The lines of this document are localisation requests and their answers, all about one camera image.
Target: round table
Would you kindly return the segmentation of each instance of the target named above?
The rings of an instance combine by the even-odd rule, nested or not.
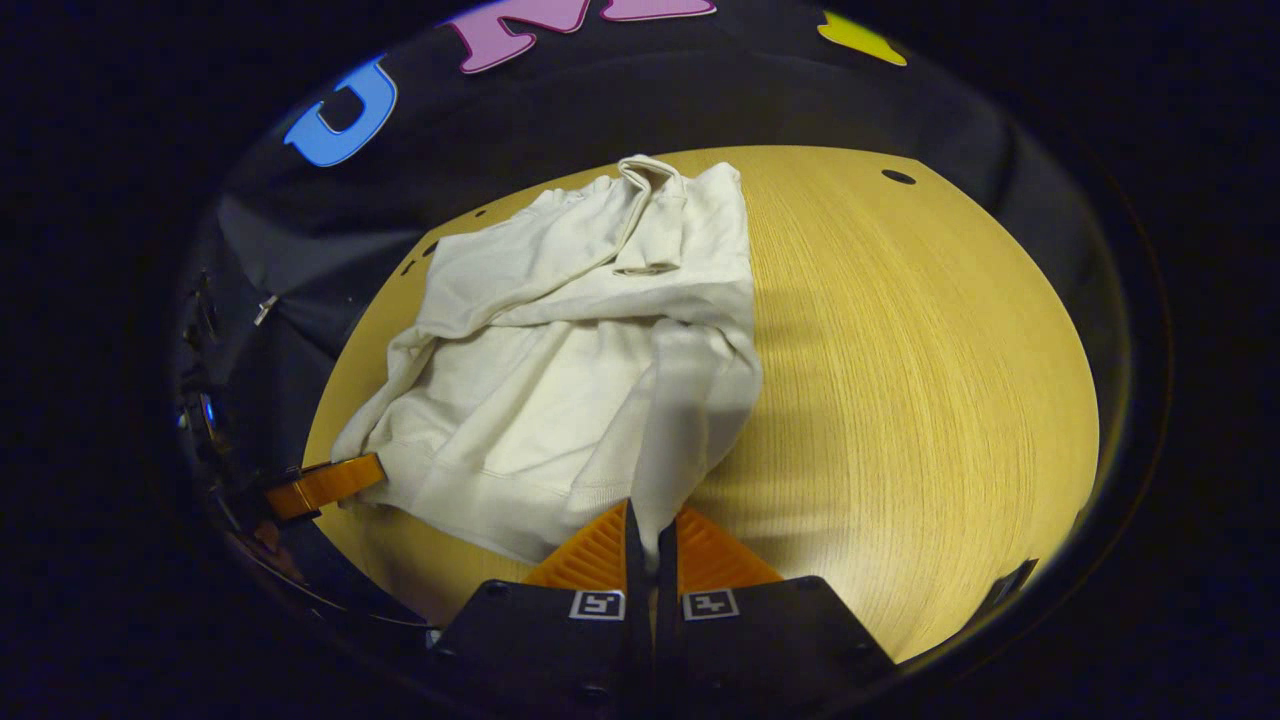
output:
[[[952,635],[1025,560],[1042,571],[1093,488],[1098,406],[1071,320],[1018,242],[905,158],[808,146],[658,158],[689,177],[718,161],[741,172],[764,366],[750,421],[689,503],[783,577],[826,578],[896,661]],[[387,345],[422,300],[425,250],[600,174],[616,169],[548,181],[422,237],[338,359],[303,462],[328,461],[385,383]],[[434,623],[480,582],[531,570],[392,507],[332,505],[316,524]]]

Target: white hoodie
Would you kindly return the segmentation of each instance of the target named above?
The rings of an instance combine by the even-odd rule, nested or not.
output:
[[[538,564],[630,497],[653,566],[762,373],[739,172],[618,170],[440,238],[387,384],[334,442],[387,471],[360,500]]]

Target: pink letter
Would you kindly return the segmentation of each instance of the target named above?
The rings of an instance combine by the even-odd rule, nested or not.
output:
[[[600,13],[600,17],[607,20],[625,23],[630,20],[709,15],[714,12],[716,4],[709,0],[609,0],[609,6]]]
[[[444,24],[453,26],[467,46],[462,72],[479,73],[506,63],[538,42],[531,32],[512,35],[503,20],[520,20],[556,32],[573,32],[582,27],[591,0],[503,0],[458,15]]]

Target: orange gripper pad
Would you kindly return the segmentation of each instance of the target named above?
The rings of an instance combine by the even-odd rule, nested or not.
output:
[[[676,592],[680,594],[782,580],[768,562],[687,506],[676,515],[676,552],[680,557]]]
[[[525,584],[576,591],[626,589],[626,521],[623,501],[556,548],[525,578]]]

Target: blue letter u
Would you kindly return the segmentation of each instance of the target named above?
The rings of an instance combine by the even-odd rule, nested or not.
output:
[[[349,128],[335,132],[329,127],[320,117],[321,100],[293,123],[284,135],[284,143],[297,147],[311,164],[328,168],[351,158],[372,140],[396,108],[396,83],[378,67],[385,56],[379,55],[356,68],[334,87],[334,91],[349,87],[365,105]]]

